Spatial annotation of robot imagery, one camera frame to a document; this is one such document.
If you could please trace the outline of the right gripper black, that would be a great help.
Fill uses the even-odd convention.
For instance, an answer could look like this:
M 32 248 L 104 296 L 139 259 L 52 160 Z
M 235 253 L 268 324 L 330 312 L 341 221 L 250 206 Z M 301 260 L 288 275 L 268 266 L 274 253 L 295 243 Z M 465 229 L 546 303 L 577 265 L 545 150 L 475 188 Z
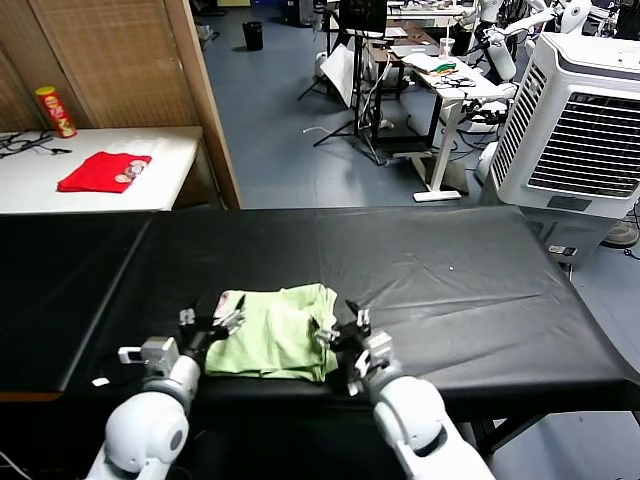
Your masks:
M 359 356 L 366 347 L 365 340 L 371 336 L 370 311 L 355 301 L 346 299 L 345 304 L 355 316 L 355 321 L 346 324 L 337 322 L 321 323 L 311 317 L 309 320 L 309 338 L 319 348 L 334 353 L 348 353 Z

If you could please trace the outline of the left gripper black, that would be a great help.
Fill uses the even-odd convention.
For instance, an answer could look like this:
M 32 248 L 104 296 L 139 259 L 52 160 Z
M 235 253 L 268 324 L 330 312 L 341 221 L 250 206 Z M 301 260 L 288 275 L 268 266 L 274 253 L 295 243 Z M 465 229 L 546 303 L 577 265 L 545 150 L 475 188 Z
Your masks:
M 190 358 L 205 358 L 214 342 L 228 339 L 245 321 L 245 299 L 241 294 L 234 306 L 228 295 L 223 295 L 213 314 L 212 326 L 201 329 L 195 325 L 193 308 L 179 312 L 180 353 Z

